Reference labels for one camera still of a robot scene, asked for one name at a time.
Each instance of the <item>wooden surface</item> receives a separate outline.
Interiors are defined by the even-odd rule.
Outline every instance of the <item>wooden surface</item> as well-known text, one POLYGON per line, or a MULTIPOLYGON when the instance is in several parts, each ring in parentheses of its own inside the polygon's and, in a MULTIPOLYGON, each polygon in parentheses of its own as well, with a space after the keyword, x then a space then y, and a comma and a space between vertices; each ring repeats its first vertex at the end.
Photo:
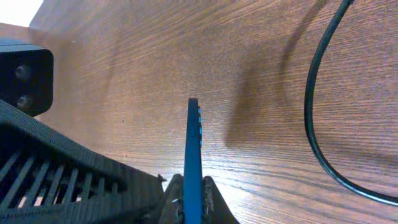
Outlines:
MULTIPOLYGON (((188 98, 202 109, 203 175, 241 223, 396 223, 346 190, 305 136, 308 68, 340 1, 45 1, 27 33, 53 51, 42 121, 166 179, 183 172, 188 98)), ((314 102, 326 157, 398 196, 398 2, 356 1, 323 58, 314 102)))

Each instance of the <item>black cable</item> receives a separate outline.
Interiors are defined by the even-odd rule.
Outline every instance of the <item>black cable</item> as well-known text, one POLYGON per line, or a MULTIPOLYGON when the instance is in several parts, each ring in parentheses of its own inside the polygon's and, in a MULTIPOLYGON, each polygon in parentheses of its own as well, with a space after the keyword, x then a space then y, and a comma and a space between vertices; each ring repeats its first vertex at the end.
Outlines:
POLYGON ((315 89, 315 81, 317 79, 317 73, 319 69, 319 65, 322 60, 322 56, 325 53, 326 48, 328 47, 329 41, 335 32, 338 24, 343 18, 345 12, 347 11, 349 5, 353 2, 353 0, 344 0, 340 7, 338 8, 335 16, 330 21, 328 28, 322 36, 322 39, 318 45, 317 51, 313 56, 310 71, 308 72, 307 78, 307 86, 305 87, 305 101, 304 101, 304 119, 305 119, 305 132, 307 133, 308 141, 310 142, 312 151, 315 157, 319 160, 319 163, 323 167, 323 169, 337 182, 351 190, 354 193, 362 195, 363 197, 370 198, 377 202, 385 203, 388 205, 398 206, 398 198, 390 195, 381 194, 378 192, 374 192, 369 189, 365 189, 357 184, 352 183, 347 178, 343 177, 339 174, 326 160, 325 156, 322 154, 321 149, 317 143, 317 138, 315 137, 315 131, 313 128, 313 119, 312 119, 312 105, 313 105, 313 92, 315 89))

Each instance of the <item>wooden table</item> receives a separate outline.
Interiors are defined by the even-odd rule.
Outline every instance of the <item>wooden table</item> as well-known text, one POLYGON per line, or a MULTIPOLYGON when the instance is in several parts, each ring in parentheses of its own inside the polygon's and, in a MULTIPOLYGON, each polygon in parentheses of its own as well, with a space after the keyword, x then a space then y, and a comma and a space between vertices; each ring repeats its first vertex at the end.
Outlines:
MULTIPOLYGON (((188 98, 202 109, 203 175, 241 223, 394 223, 398 209, 340 186, 303 125, 308 68, 340 1, 44 1, 0 33, 54 53, 41 120, 166 179, 183 172, 188 98)), ((356 1, 326 51, 315 130, 350 180, 398 196, 398 2, 356 1)))

